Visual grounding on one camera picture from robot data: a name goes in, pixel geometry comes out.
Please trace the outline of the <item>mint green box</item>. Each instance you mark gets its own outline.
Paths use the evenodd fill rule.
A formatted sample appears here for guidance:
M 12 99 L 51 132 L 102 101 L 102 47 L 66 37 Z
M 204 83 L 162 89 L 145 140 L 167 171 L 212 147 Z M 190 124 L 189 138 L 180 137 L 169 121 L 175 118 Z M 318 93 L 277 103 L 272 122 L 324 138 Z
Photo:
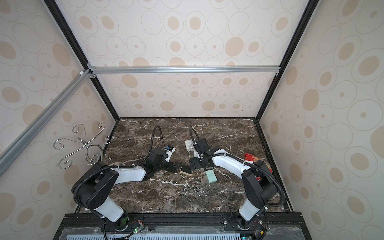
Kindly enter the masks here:
M 217 177 L 215 175 L 214 170 L 205 171 L 205 174 L 206 174 L 206 177 L 207 177 L 209 184 L 213 184 L 213 183 L 217 182 Z

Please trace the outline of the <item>white gift box grey bow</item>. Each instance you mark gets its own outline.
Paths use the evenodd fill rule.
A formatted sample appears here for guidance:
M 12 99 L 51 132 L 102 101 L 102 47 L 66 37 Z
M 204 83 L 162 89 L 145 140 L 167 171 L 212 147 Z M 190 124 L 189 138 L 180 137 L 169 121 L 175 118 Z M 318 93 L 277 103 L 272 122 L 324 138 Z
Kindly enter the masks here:
M 192 140 L 186 140 L 185 146 L 186 146 L 187 152 L 193 152 L 196 150 L 194 147 L 194 142 Z

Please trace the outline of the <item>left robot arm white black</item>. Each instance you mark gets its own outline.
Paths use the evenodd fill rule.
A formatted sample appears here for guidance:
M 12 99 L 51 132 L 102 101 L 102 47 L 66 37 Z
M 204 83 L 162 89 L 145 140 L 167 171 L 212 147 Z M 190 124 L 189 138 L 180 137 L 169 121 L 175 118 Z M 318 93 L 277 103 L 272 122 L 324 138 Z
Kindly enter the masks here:
M 143 163 L 131 166 L 96 163 L 72 187 L 75 203 L 112 223 L 124 222 L 126 212 L 109 197 L 112 188 L 122 183 L 147 181 L 160 170 L 177 172 L 179 166 L 171 162 L 175 150 L 170 145 L 165 150 L 151 150 Z

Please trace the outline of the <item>tan mint box base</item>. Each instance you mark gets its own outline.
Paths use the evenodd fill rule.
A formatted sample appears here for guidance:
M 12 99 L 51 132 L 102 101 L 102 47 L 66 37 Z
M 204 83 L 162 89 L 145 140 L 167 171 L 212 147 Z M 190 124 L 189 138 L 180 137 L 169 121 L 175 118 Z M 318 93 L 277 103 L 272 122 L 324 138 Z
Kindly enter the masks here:
M 180 169 L 180 173 L 191 177 L 192 173 L 193 173 L 192 167 L 191 166 L 182 165 L 181 169 Z

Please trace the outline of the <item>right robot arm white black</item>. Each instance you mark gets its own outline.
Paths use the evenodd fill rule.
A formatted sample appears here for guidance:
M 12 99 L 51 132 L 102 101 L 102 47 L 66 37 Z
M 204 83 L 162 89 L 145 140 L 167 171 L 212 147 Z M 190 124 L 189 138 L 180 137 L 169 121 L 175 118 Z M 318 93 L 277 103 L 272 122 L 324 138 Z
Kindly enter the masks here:
M 190 159 L 192 171 L 221 167 L 243 181 L 247 198 L 236 213 L 239 224 L 246 226 L 265 208 L 284 204 L 284 190 L 262 160 L 252 162 L 241 159 L 224 149 L 209 146 L 205 139 L 198 139 L 192 145 L 198 153 L 197 157 Z

